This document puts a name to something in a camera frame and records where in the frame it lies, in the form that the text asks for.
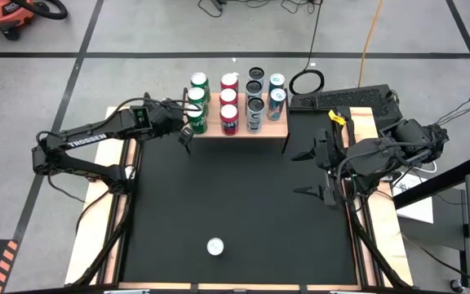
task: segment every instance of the black table surface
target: black table surface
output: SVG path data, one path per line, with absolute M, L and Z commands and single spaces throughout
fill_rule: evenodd
M 175 138 L 143 146 L 120 275 L 136 283 L 357 284 L 348 219 L 294 188 L 322 180 L 311 148 L 326 114 L 291 114 L 290 142 Z M 224 241 L 211 256 L 211 238 Z

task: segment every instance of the red soda can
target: red soda can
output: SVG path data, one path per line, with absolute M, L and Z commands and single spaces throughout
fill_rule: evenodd
M 235 105 L 237 106 L 238 98 L 237 93 L 233 89 L 224 89 L 220 93 L 220 104 L 224 105 Z
M 227 73 L 220 79 L 220 90 L 233 89 L 238 94 L 238 77 L 235 73 Z
M 233 136 L 238 131 L 238 110 L 235 105 L 225 105 L 220 109 L 222 132 L 226 136 Z

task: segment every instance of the silver soda can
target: silver soda can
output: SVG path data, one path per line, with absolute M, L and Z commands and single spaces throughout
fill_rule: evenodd
M 251 134 L 256 134 L 262 129 L 264 120 L 264 101 L 260 98 L 251 98 L 247 106 L 246 129 Z
M 286 101 L 286 92 L 282 89 L 274 89 L 269 95 L 268 118 L 278 120 L 281 117 L 282 108 Z
M 264 70 L 259 67 L 250 69 L 250 81 L 257 81 L 264 87 Z
M 251 98 L 262 98 L 262 84 L 257 81 L 249 81 L 246 84 L 246 101 L 244 104 L 244 109 L 248 110 L 248 102 Z

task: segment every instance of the black floor tape line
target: black floor tape line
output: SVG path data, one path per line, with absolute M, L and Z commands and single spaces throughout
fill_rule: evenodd
M 77 52 L 0 52 L 0 58 L 78 58 Z M 84 58 L 100 59 L 195 59 L 195 58 L 308 58 L 309 52 L 86 52 Z M 361 52 L 313 52 L 312 58 L 361 59 Z M 455 60 L 470 59 L 470 52 L 369 52 L 367 59 Z
M 73 89 L 75 88 L 76 81 L 78 80 L 82 62 L 84 61 L 84 54 L 90 45 L 91 35 L 94 33 L 95 24 L 97 24 L 97 19 L 99 18 L 101 8 L 103 7 L 103 1 L 104 0 L 97 0 L 95 3 L 94 12 L 91 15 L 90 23 L 86 28 L 86 33 L 84 39 L 82 40 L 81 48 L 79 49 L 78 58 L 75 60 L 72 73 L 70 74 L 70 78 L 64 90 L 63 98 L 61 99 L 60 106 L 57 109 L 57 114 L 55 115 L 54 123 L 51 129 L 53 132 L 58 132 L 61 128 L 61 124 L 63 123 L 66 110 L 69 107 L 69 102 L 72 98 Z M 33 207 L 35 206 L 39 195 L 39 190 L 41 189 L 42 180 L 43 176 L 36 175 L 33 178 L 29 195 L 27 196 L 27 199 L 24 203 L 23 211 L 21 212 L 21 216 L 14 233 L 14 240 L 19 243 L 23 241 L 24 233 L 26 232 L 27 226 L 29 225 Z
M 465 24 L 463 23 L 462 17 L 460 16 L 458 9 L 456 8 L 456 5 L 454 4 L 453 0 L 446 0 L 447 6 L 450 9 L 450 13 L 453 15 L 454 22 L 458 26 L 458 30 L 462 34 L 463 41 L 465 42 L 465 45 L 467 46 L 469 53 L 470 53 L 470 35 L 469 32 L 467 31 L 467 28 L 465 27 Z

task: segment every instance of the wooden shelf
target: wooden shelf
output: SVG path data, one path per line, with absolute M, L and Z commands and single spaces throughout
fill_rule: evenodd
M 233 136 L 226 136 L 221 129 L 220 121 L 220 100 L 219 93 L 211 93 L 211 100 L 208 104 L 209 113 L 206 118 L 208 130 L 204 134 L 195 135 L 193 138 L 286 138 L 287 129 L 287 110 L 286 106 L 282 108 L 281 118 L 277 121 L 269 120 L 266 116 L 268 112 L 268 93 L 262 94 L 264 101 L 264 121 L 262 130 L 258 134 L 251 134 L 246 130 L 246 111 L 244 110 L 246 94 L 238 95 L 238 132 Z

